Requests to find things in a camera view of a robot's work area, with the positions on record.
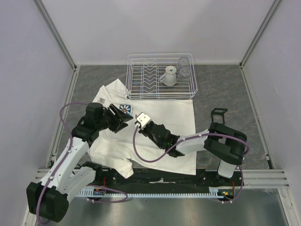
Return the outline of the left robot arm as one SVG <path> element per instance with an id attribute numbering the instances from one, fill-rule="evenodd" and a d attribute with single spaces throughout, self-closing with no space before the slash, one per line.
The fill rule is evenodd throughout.
<path id="1" fill-rule="evenodd" d="M 115 105 L 108 107 L 101 103 L 86 105 L 85 115 L 70 130 L 65 149 L 52 168 L 38 182 L 31 182 L 26 188 L 29 212 L 36 215 L 40 225 L 49 221 L 60 222 L 72 200 L 87 185 L 99 185 L 103 181 L 102 167 L 86 162 L 73 174 L 78 161 L 88 152 L 102 130 L 117 133 L 128 126 L 133 117 L 122 112 Z"/>

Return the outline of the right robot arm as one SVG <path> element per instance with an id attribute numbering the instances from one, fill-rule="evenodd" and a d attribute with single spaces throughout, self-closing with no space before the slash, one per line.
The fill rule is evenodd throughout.
<path id="1" fill-rule="evenodd" d="M 135 153 L 138 153 L 135 146 L 137 133 L 147 137 L 164 151 L 157 159 L 143 160 L 144 162 L 153 163 L 165 155 L 177 158 L 194 152 L 208 151 L 220 159 L 215 179 L 223 186 L 232 180 L 234 170 L 243 163 L 244 155 L 250 151 L 247 136 L 222 123 L 212 122 L 208 130 L 189 136 L 174 135 L 163 124 L 158 125 L 153 121 L 145 125 L 137 123 L 136 126 L 133 136 Z"/>

